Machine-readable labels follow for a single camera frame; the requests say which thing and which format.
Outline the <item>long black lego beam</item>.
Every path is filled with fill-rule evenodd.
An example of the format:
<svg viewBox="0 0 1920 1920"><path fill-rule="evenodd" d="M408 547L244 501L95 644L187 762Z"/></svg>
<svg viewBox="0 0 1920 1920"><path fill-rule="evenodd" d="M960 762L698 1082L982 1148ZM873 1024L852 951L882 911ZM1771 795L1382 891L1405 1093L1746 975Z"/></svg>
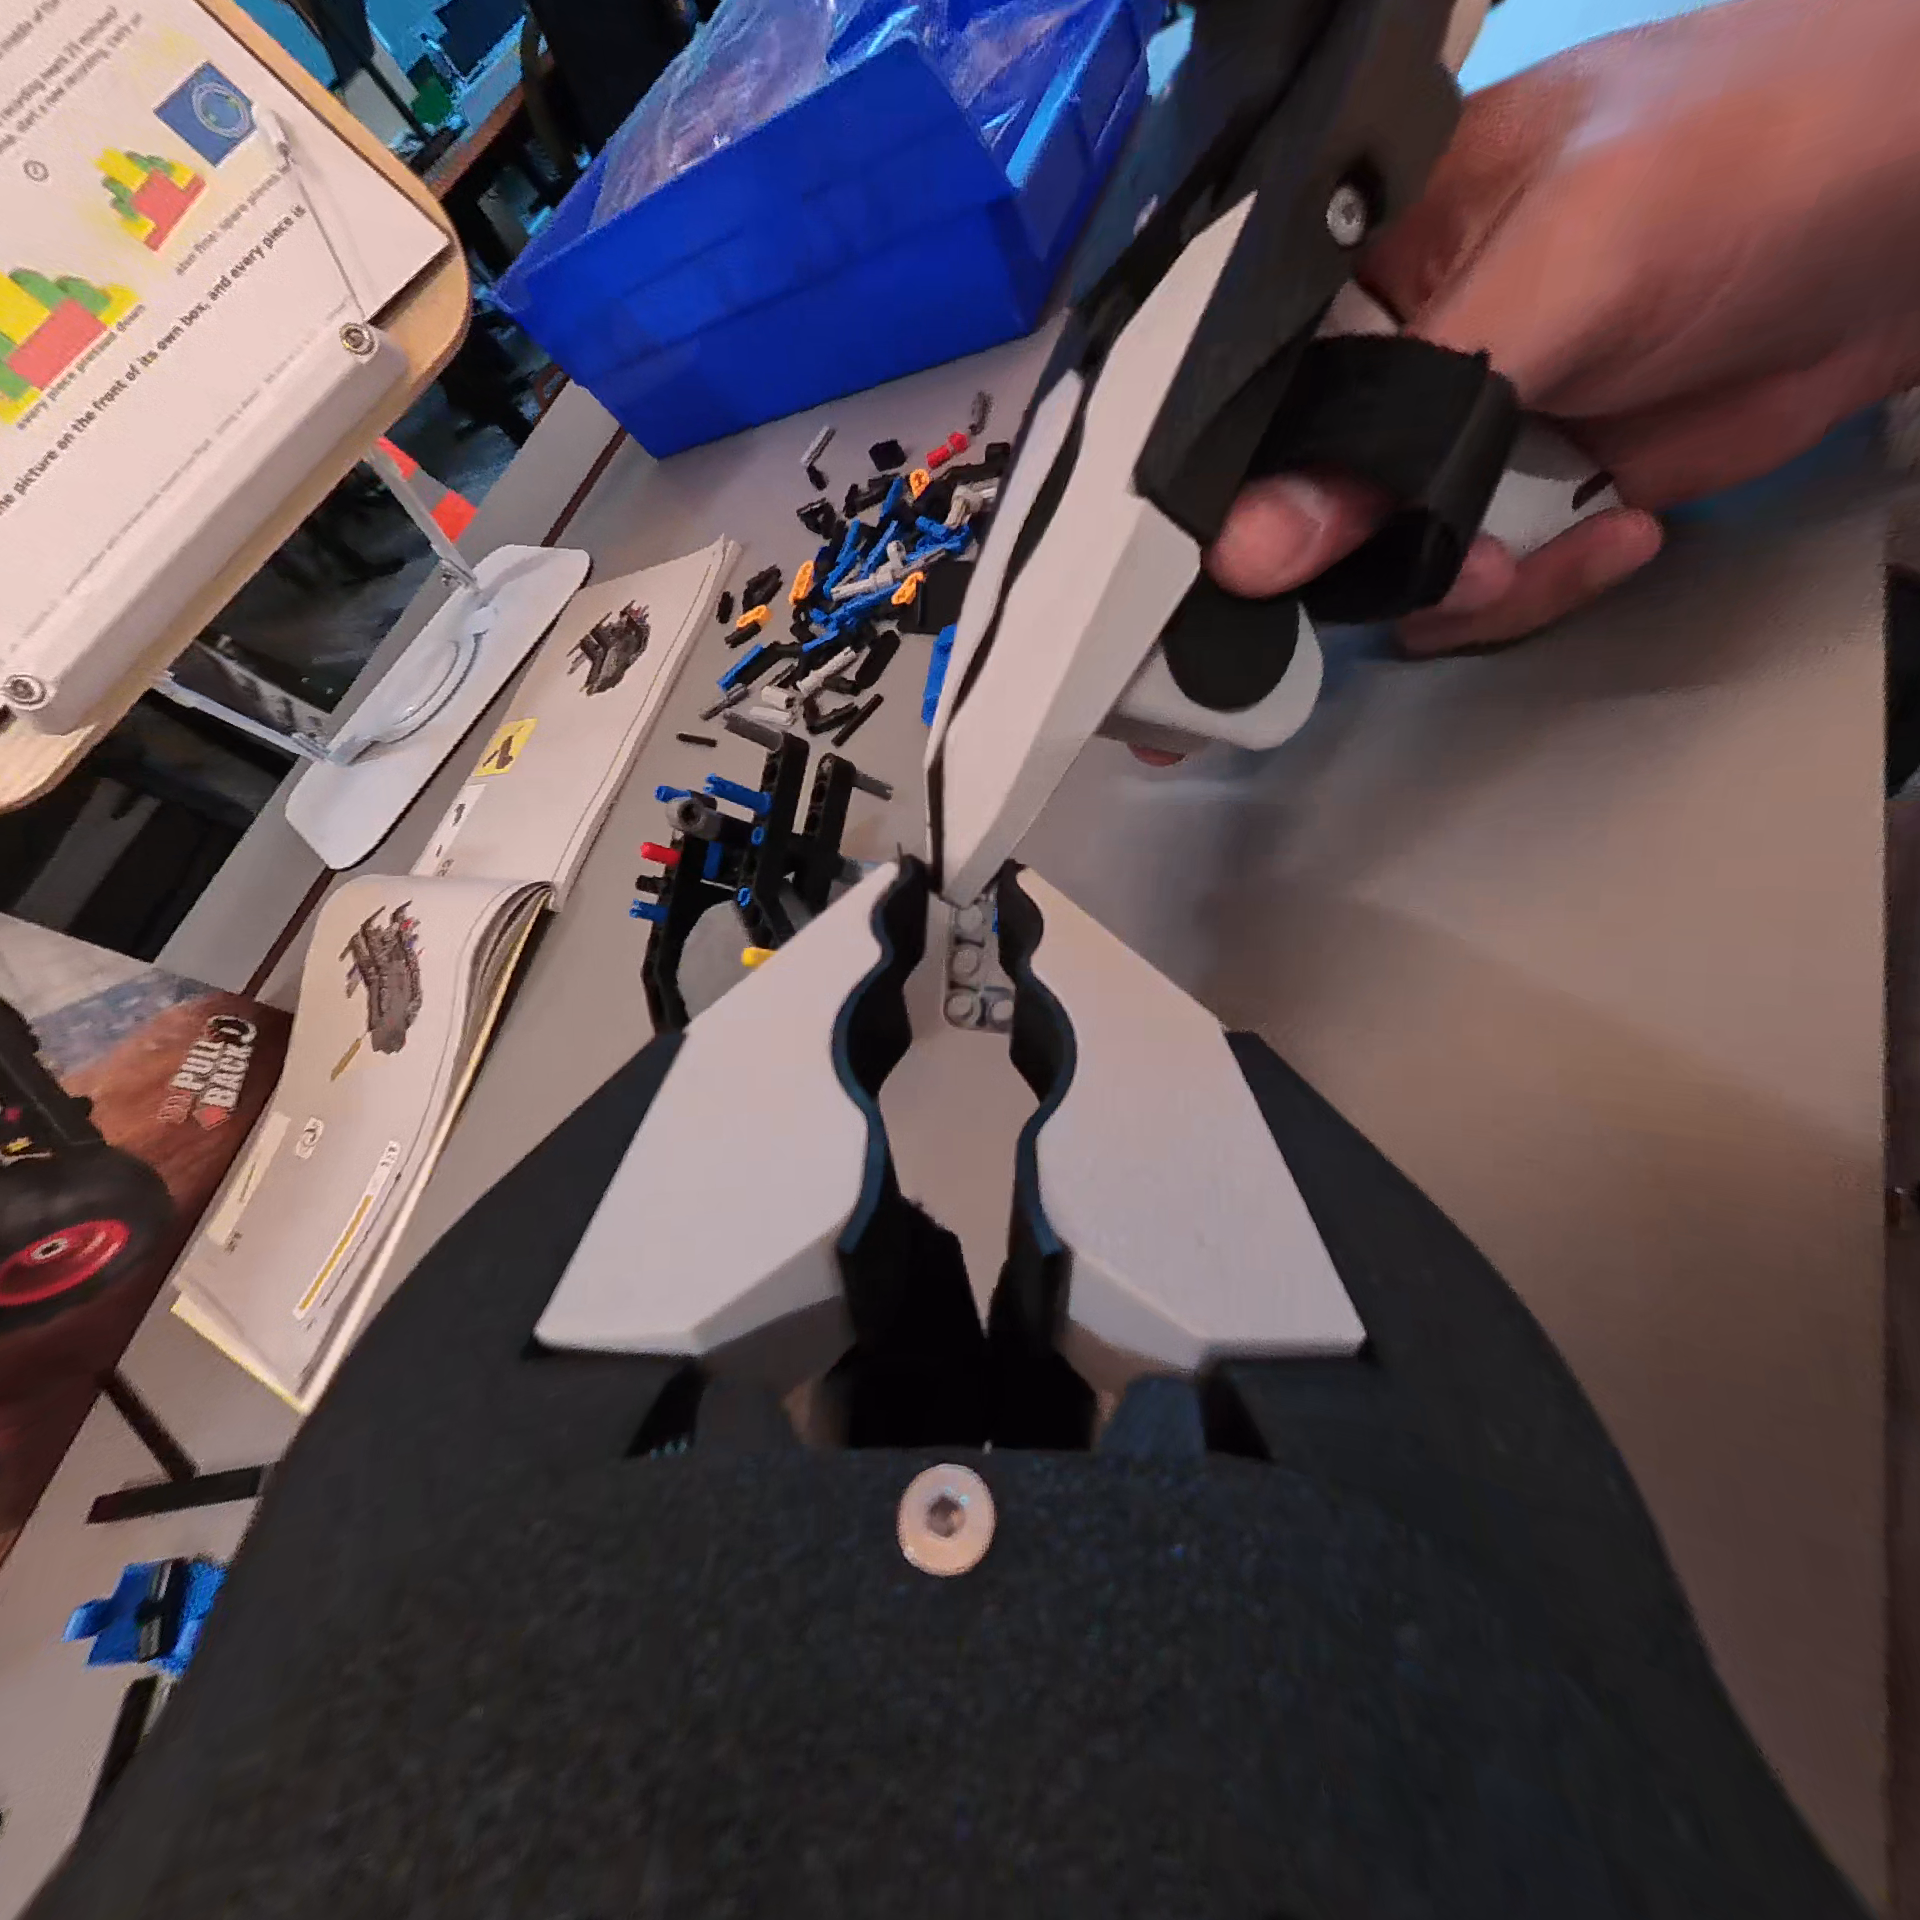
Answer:
<svg viewBox="0 0 1920 1920"><path fill-rule="evenodd" d="M201 1507L236 1507L236 1500L258 1500L266 1491L268 1491L268 1463L149 1478L149 1481L95 1495L86 1507L86 1522L144 1522L144 1518L201 1514Z"/></svg>

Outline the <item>pile of loose lego pieces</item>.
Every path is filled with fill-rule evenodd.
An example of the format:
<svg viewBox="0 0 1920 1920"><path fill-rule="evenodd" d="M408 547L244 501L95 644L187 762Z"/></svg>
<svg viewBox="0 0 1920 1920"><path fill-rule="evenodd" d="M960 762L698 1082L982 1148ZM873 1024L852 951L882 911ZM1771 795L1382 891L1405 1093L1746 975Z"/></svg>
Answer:
<svg viewBox="0 0 1920 1920"><path fill-rule="evenodd" d="M844 748L882 710L896 649L930 654L960 622L1006 463L991 387L930 445L858 447L821 419L796 506L813 547L721 594L729 663L685 742L710 748L721 724L768 724Z"/></svg>

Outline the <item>lego set box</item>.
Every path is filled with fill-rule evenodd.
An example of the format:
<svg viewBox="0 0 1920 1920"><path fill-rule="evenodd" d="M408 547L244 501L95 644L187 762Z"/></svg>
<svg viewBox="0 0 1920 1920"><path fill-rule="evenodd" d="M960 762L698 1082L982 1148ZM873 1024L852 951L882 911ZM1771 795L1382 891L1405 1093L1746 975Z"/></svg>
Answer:
<svg viewBox="0 0 1920 1920"><path fill-rule="evenodd" d="M0 1551L266 1114L292 1015L0 919Z"/></svg>

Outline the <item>grey angled lego beam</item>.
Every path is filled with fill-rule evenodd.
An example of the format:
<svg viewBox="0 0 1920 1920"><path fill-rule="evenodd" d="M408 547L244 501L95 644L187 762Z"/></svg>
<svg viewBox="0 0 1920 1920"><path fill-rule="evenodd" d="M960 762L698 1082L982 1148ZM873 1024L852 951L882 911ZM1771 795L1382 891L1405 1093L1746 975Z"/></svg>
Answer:
<svg viewBox="0 0 1920 1920"><path fill-rule="evenodd" d="M992 887L963 910L939 903L940 1024L974 1033L1011 1033L1011 975L1003 963Z"/></svg>

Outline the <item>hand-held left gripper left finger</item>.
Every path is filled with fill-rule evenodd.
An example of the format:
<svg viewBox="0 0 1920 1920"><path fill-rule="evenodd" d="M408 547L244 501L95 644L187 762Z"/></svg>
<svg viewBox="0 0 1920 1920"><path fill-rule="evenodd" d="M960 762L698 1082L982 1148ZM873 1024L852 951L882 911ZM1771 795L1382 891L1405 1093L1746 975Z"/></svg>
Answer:
<svg viewBox="0 0 1920 1920"><path fill-rule="evenodd" d="M852 1451L991 1445L963 1254L904 1197L882 1114L921 955L928 861L896 855L674 1033L539 1351L677 1356L768 1395L821 1382Z"/></svg>

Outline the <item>blue plastic bin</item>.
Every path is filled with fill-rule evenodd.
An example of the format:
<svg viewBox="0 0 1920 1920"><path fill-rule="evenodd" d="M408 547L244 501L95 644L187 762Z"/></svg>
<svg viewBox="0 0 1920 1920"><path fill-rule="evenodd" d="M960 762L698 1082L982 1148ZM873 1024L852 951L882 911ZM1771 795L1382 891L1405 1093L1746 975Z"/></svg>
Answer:
<svg viewBox="0 0 1920 1920"><path fill-rule="evenodd" d="M1034 330L904 276L889 47L610 225L604 163L495 286L648 454L858 398Z"/></svg>
<svg viewBox="0 0 1920 1920"><path fill-rule="evenodd" d="M1111 19L1006 153L974 132L912 42L889 47L908 127L904 276L960 306L1039 309L1146 110L1154 32L1146 19Z"/></svg>

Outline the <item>orange striped object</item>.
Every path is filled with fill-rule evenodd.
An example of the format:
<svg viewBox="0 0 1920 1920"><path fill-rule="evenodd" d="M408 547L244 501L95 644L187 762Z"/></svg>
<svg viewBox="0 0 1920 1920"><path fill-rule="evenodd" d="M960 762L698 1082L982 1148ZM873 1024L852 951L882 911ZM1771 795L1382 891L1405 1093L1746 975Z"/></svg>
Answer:
<svg viewBox="0 0 1920 1920"><path fill-rule="evenodd" d="M441 547L463 542L476 506L459 486L451 486L441 476L432 476L408 447L381 437L369 463L404 501L404 509L423 530L423 542L441 542Z"/></svg>

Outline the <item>blue and black lego part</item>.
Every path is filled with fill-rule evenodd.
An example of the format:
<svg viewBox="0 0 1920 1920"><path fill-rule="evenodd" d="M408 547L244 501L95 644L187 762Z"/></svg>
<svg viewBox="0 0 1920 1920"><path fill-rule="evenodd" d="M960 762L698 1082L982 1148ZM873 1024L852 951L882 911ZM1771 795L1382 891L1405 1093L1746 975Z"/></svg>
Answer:
<svg viewBox="0 0 1920 1920"><path fill-rule="evenodd" d="M86 1645L86 1666L157 1666L186 1681L220 1590L225 1563L215 1555L124 1563L109 1599L75 1606L66 1645Z"/></svg>

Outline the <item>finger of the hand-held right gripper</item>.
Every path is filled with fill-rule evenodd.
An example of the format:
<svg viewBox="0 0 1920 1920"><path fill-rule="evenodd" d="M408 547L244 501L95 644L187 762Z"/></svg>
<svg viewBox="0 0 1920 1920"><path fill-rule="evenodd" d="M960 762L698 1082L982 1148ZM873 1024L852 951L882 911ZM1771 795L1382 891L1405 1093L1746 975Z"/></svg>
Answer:
<svg viewBox="0 0 1920 1920"><path fill-rule="evenodd" d="M1215 710L1154 654L1204 577L1204 535L1135 486L1154 416L1222 280L1253 195L1221 214L1122 320L1096 376L1082 376L1082 419L1011 547L1011 571L975 635L940 748L947 887L974 903L1071 776L1074 755L1122 710L1154 748L1262 748L1262 703Z"/></svg>
<svg viewBox="0 0 1920 1920"><path fill-rule="evenodd" d="M1089 381L1074 369L1052 376L1044 392L1034 392L1034 406L1022 419L1022 437L1011 447L1011 463L1003 476L992 494L992 524L982 535L982 553L974 565L974 586L952 622L952 644L947 644L947 675L940 675L940 703L928 738L928 873L930 887L947 887L947 822L940 822L940 748L947 748L947 724L960 707L960 685L974 664L975 635L991 635L1006 571L1011 571L1011 547L1071 445L1071 426L1082 419L1082 392Z"/></svg>

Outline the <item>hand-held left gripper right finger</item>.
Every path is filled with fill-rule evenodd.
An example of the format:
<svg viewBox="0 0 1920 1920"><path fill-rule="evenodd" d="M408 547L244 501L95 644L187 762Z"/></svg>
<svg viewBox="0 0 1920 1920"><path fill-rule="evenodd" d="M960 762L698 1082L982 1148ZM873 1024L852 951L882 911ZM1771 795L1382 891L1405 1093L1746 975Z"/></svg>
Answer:
<svg viewBox="0 0 1920 1920"><path fill-rule="evenodd" d="M1362 1356L1231 1028L1022 861L992 936L1034 1100L991 1301L992 1445L1089 1451L1137 1382Z"/></svg>

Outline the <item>black lego frame assembly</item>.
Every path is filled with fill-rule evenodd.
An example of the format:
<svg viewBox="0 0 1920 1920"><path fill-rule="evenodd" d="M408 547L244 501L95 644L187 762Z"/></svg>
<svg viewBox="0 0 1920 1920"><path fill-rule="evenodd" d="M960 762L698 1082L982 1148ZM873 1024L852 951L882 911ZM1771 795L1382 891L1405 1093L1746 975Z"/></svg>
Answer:
<svg viewBox="0 0 1920 1920"><path fill-rule="evenodd" d="M852 891L860 882L844 849L852 798L889 798L889 779L835 748L813 755L768 724L747 724L743 742L765 755L756 779L653 785L667 838L646 838L631 887L653 1033L677 1033Z"/></svg>

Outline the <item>open instruction booklet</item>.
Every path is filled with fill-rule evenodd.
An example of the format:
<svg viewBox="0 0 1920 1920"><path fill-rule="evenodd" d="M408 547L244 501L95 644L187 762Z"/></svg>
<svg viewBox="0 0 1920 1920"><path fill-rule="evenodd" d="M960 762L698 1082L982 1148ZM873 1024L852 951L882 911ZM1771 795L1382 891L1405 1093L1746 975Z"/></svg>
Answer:
<svg viewBox="0 0 1920 1920"><path fill-rule="evenodd" d="M710 542L573 594L408 873L310 919L290 1068L172 1316L310 1413L491 1051L510 974L564 910L638 748L743 565Z"/></svg>

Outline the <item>clear plastic bag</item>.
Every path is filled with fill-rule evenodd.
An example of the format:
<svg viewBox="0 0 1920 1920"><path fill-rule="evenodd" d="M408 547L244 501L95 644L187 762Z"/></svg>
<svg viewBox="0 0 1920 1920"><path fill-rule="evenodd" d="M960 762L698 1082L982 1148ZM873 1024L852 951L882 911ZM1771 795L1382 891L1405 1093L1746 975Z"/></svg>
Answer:
<svg viewBox="0 0 1920 1920"><path fill-rule="evenodd" d="M1094 51L1111 19L1146 19L1163 30L1163 8L1103 8L1103 0L921 0L912 24L930 69L940 72L952 110L974 132L1006 153L1044 87Z"/></svg>
<svg viewBox="0 0 1920 1920"><path fill-rule="evenodd" d="M928 8L723 0L610 138L592 225L631 214L889 42L928 42Z"/></svg>

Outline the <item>person's right hand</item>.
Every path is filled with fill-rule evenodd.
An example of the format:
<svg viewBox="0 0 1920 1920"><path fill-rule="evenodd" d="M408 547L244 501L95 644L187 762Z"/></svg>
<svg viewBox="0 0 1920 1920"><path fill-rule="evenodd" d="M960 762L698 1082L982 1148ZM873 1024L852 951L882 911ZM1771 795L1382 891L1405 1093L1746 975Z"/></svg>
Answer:
<svg viewBox="0 0 1920 1920"><path fill-rule="evenodd" d="M1405 654L1527 635L1920 381L1920 8L1699 8L1466 95L1354 286L1484 353L1620 506L1516 555L1480 535Z"/></svg>

